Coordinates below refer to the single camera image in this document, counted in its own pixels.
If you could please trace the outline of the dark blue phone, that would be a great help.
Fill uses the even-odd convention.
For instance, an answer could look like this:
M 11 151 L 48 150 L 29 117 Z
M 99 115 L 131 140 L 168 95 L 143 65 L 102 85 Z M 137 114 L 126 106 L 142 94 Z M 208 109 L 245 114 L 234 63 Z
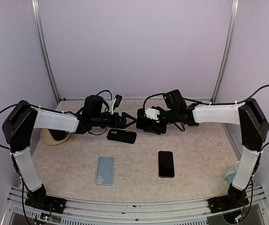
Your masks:
M 137 115 L 136 129 L 145 130 L 150 126 L 150 121 L 147 117 L 143 115 Z

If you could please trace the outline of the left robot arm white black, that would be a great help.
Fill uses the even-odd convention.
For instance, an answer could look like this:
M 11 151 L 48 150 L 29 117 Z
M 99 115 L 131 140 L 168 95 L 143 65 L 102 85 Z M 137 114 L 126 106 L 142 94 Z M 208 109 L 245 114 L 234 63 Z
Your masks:
M 29 198 L 39 207 L 47 208 L 50 197 L 35 171 L 30 140 L 34 129 L 49 129 L 56 136 L 68 133 L 85 134 L 93 127 L 125 129 L 136 123 L 126 112 L 117 113 L 122 97 L 117 95 L 107 103 L 100 95 L 85 98 L 84 106 L 76 113 L 44 109 L 22 100 L 15 105 L 2 125 L 12 159 L 28 188 Z

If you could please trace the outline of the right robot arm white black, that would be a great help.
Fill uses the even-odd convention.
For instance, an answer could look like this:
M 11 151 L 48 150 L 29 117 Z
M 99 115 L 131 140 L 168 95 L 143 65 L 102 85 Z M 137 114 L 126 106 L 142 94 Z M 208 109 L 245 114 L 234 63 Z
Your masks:
M 239 169 L 232 180 L 224 204 L 234 208 L 243 199 L 243 194 L 256 172 L 269 123 L 257 101 L 253 98 L 240 103 L 212 104 L 195 102 L 187 105 L 179 90 L 162 94 L 167 110 L 161 107 L 137 110 L 136 128 L 148 133 L 164 134 L 167 125 L 174 124 L 184 131 L 184 125 L 201 123 L 226 123 L 240 126 L 242 155 Z

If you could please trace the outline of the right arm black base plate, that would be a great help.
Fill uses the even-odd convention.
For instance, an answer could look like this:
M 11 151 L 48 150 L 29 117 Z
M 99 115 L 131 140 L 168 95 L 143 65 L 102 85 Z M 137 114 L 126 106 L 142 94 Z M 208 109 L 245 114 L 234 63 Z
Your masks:
M 236 202 L 231 202 L 230 198 L 227 195 L 224 195 L 208 199 L 208 204 L 211 213 L 218 213 L 248 205 L 249 200 L 246 196 L 243 196 Z

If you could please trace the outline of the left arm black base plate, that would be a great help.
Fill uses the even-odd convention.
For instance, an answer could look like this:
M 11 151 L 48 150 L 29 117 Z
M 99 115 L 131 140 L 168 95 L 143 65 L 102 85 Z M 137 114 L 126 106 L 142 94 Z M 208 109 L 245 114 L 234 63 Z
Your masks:
M 58 214 L 63 214 L 65 206 L 66 206 L 66 202 L 67 202 L 66 199 L 48 196 L 48 195 L 46 195 L 40 201 L 35 201 L 30 198 L 27 198 L 25 200 L 25 204 L 27 206 L 30 206 L 39 210 L 48 211 L 51 213 L 58 213 Z

